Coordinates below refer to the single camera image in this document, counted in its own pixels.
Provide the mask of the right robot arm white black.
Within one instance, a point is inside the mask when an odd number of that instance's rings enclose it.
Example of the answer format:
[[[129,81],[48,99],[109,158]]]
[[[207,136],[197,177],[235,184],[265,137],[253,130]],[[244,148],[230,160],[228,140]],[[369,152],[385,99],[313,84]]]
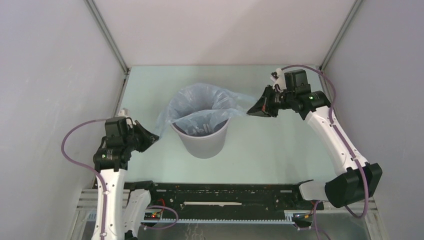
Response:
[[[362,200],[368,202],[383,175],[382,168],[378,163],[369,163],[354,146],[340,126],[326,94],[321,90],[312,91],[305,67],[278,68],[271,73],[271,79],[273,84],[265,87],[247,114],[276,118],[280,110],[298,113],[323,142],[336,174],[326,183],[302,182],[299,190],[291,194],[291,204],[304,209],[311,200],[327,201],[336,208]]]

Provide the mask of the grey cylindrical trash bin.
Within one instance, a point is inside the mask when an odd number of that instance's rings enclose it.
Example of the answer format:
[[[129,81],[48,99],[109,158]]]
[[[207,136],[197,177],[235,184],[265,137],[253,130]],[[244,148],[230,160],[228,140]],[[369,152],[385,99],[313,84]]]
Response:
[[[212,114],[206,114],[186,116],[170,126],[192,156],[209,159],[224,148],[229,123],[229,119],[219,119]]]

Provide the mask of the light blue plastic trash bag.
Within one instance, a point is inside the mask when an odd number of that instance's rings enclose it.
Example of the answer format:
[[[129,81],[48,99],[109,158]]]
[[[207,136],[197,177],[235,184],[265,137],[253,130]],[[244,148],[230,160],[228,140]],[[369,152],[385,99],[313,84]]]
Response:
[[[154,133],[162,137],[175,125],[191,137],[217,132],[230,118],[246,116],[257,100],[249,95],[206,83],[179,90],[156,120]]]

